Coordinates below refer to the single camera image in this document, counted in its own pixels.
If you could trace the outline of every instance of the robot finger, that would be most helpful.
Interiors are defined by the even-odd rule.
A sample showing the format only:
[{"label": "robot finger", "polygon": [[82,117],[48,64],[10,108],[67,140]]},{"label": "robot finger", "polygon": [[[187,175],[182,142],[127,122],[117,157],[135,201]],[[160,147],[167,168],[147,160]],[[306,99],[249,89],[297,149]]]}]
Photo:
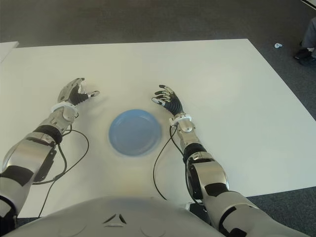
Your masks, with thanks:
[{"label": "robot finger", "polygon": [[169,92],[166,90],[160,90],[160,91],[155,92],[155,95],[161,95],[161,94],[169,94]]},{"label": "robot finger", "polygon": [[166,86],[166,85],[159,85],[159,87],[165,89],[166,91],[168,91],[169,94],[173,94],[174,93],[173,90],[170,87]]},{"label": "robot finger", "polygon": [[155,98],[155,97],[152,98],[152,101],[153,101],[154,103],[159,104],[159,105],[162,105],[162,106],[164,106],[164,105],[166,104],[165,101],[160,100],[160,99],[157,99],[157,98]]},{"label": "robot finger", "polygon": [[167,99],[170,100],[170,96],[168,94],[158,95],[156,96],[157,99]]}]

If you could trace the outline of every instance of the gray carpet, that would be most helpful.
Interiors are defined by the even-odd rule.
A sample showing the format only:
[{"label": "gray carpet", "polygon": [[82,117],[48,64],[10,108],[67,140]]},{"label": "gray carpet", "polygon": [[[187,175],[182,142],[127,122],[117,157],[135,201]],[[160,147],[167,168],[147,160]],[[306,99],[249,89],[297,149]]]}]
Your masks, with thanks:
[{"label": "gray carpet", "polygon": [[[314,16],[299,0],[0,0],[0,41],[29,47],[248,38],[316,119],[316,68],[292,58]],[[284,46],[275,49],[276,42]],[[316,237],[316,188],[250,199]]]}]

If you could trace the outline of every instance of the silver arm cover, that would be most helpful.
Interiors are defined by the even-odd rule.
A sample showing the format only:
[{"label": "silver arm cover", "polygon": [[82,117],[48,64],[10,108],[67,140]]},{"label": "silver arm cover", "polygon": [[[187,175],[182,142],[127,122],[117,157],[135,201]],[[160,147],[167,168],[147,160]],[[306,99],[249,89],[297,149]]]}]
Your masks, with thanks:
[{"label": "silver arm cover", "polygon": [[179,119],[177,132],[187,166],[189,192],[202,200],[212,226],[228,237],[307,237],[276,222],[243,195],[229,191],[222,166],[206,152],[188,117],[179,113],[174,121]]},{"label": "silver arm cover", "polygon": [[78,116],[76,104],[99,94],[79,93],[80,83],[75,79],[60,92],[58,104],[52,113],[32,133],[14,145],[6,154],[0,174],[0,225],[14,228],[33,182],[42,181],[49,172],[62,134]]}]

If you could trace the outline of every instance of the robotic hand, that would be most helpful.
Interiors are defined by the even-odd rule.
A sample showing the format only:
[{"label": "robotic hand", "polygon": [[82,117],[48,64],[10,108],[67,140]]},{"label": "robotic hand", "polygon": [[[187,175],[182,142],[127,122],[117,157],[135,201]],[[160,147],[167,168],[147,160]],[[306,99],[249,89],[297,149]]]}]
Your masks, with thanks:
[{"label": "robotic hand", "polygon": [[183,112],[179,98],[169,87],[159,87],[165,90],[156,92],[158,96],[152,101],[174,116],[170,124],[177,125],[189,193],[202,200],[211,225],[228,237],[307,237],[276,222],[243,195],[229,191],[224,169],[201,144],[192,118]]},{"label": "robotic hand", "polygon": [[62,142],[62,134],[78,116],[76,105],[99,94],[99,91],[81,93],[83,81],[84,78],[78,78],[68,83],[49,117],[6,154],[0,174],[1,234],[14,229],[31,185],[42,181],[49,172],[56,145]]},{"label": "robotic hand", "polygon": [[157,91],[155,93],[156,97],[153,97],[152,101],[165,107],[173,114],[173,116],[183,113],[182,104],[173,90],[165,85],[159,85],[159,87],[163,88],[164,90]]}]

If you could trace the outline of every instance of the white table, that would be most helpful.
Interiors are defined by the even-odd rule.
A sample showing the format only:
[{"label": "white table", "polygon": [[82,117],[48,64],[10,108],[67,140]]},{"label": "white table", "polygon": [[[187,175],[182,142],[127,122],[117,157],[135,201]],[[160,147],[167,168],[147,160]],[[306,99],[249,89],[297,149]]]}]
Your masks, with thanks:
[{"label": "white table", "polygon": [[[1,65],[0,158],[45,119],[60,89],[85,77],[101,94],[78,106],[74,128],[90,140],[87,157],[56,182],[43,215],[109,195],[154,196],[156,156],[168,139],[170,114],[151,102],[158,84],[173,88],[205,148],[245,196],[316,185],[316,123],[247,39],[17,48]],[[143,109],[162,126],[162,140],[143,157],[118,154],[108,141],[113,119]],[[76,134],[62,147],[70,164],[84,152]],[[63,168],[59,155],[47,178]],[[171,143],[156,169],[161,192],[191,201],[181,156]],[[34,186],[20,217],[37,216],[49,185]]]},{"label": "white table", "polygon": [[17,47],[18,44],[18,41],[0,43],[0,63],[3,62],[5,57],[10,53],[10,51],[13,48]]}]

